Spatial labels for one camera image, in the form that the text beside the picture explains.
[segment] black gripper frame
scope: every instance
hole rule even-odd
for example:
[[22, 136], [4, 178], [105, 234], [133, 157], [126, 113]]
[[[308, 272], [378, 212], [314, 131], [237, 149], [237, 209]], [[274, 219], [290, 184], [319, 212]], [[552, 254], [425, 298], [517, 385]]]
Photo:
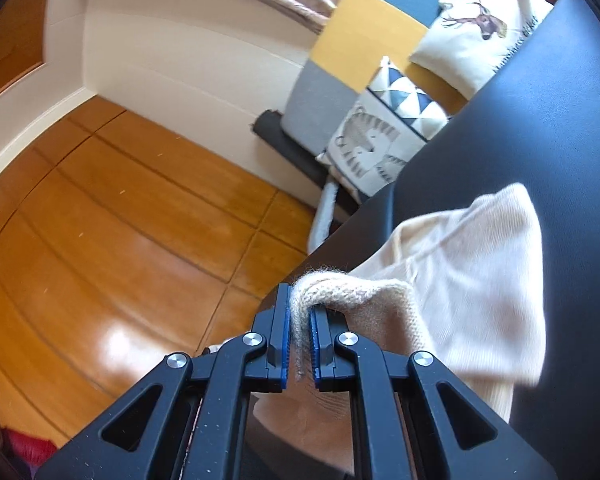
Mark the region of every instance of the black gripper frame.
[[359, 480], [557, 480], [551, 466], [428, 352], [386, 352], [317, 306], [314, 378], [349, 392]]
[[51, 457], [36, 480], [237, 480], [251, 392], [281, 392], [290, 287], [246, 338], [196, 358], [177, 352]]

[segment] floorboard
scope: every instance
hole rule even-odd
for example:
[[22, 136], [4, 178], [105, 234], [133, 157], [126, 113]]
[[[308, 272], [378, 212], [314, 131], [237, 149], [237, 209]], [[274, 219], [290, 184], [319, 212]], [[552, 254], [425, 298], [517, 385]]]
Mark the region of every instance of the floorboard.
[[62, 446], [69, 437], [53, 426], [0, 369], [0, 423]]
[[224, 285], [145, 238], [53, 170], [22, 203], [32, 227], [115, 305], [197, 346]]
[[63, 444], [165, 354], [247, 331], [314, 211], [96, 96], [0, 174], [0, 421]]
[[89, 136], [87, 130], [68, 119], [61, 119], [42, 133], [33, 142], [33, 147], [51, 164], [56, 165]]
[[38, 337], [1, 286], [0, 366], [27, 399], [69, 436], [113, 401]]
[[0, 283], [57, 353], [117, 397], [165, 354], [184, 350], [123, 314], [16, 213], [0, 237]]
[[92, 137], [63, 174], [135, 229], [227, 282], [254, 229]]
[[131, 112], [98, 135], [209, 203], [256, 226], [276, 189], [228, 160]]

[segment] white wall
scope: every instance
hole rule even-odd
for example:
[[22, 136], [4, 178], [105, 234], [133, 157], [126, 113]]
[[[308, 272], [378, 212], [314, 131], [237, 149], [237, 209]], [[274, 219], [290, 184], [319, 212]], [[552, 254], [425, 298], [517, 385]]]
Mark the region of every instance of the white wall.
[[85, 101], [82, 34], [87, 0], [47, 0], [44, 64], [0, 94], [0, 172], [35, 137]]
[[85, 86], [315, 204], [250, 129], [284, 109], [315, 38], [257, 0], [89, 0]]

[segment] throw pillow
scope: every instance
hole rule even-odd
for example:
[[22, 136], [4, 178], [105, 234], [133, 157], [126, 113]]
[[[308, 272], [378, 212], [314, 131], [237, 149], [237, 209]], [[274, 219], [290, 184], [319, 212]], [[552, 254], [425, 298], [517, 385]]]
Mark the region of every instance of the throw pillow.
[[316, 160], [362, 203], [393, 182], [447, 122], [440, 105], [385, 56]]
[[411, 54], [470, 99], [553, 8], [545, 0], [440, 0], [442, 12]]

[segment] red object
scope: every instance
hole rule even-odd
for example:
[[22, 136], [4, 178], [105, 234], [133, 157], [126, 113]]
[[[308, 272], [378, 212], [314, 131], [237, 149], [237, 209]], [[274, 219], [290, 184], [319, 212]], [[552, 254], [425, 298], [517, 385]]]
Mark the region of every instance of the red object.
[[50, 440], [42, 440], [9, 428], [4, 428], [2, 435], [9, 441], [14, 454], [35, 467], [43, 465], [58, 450]]

